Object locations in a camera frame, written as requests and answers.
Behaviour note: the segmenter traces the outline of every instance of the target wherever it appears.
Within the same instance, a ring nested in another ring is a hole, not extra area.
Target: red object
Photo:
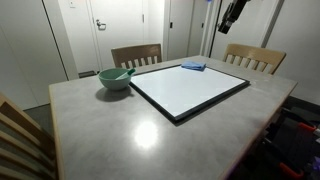
[[[295,171],[293,171],[292,169],[290,169],[284,163],[280,163],[279,168],[282,170],[282,172],[284,172],[285,174],[287,174],[288,176],[290,176],[293,179],[301,179],[304,175],[303,171],[300,170],[300,173],[298,174]]]
[[[310,132],[313,132],[313,131],[315,131],[317,129],[317,127],[315,127],[315,126],[309,126],[309,125],[306,125],[304,123],[299,123],[299,127],[303,128],[303,129],[305,129],[307,131],[310,131]]]

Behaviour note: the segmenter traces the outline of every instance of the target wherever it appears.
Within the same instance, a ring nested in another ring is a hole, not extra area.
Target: whiteboard
[[[130,85],[173,122],[181,121],[249,81],[210,68],[204,71],[180,66],[139,74]]]

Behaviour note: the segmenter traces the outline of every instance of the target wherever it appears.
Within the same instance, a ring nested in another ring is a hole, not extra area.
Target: door handle
[[[99,19],[96,20],[98,29],[100,31],[106,30],[107,25],[105,23],[101,23]]]

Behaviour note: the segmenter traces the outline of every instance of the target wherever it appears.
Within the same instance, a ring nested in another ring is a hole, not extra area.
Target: light switch
[[[70,8],[75,8],[76,7],[75,0],[69,0],[69,7]]]

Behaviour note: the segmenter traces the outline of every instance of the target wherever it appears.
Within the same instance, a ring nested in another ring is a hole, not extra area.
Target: white board surface
[[[201,72],[178,66],[133,76],[131,82],[177,117],[246,81],[210,68]]]

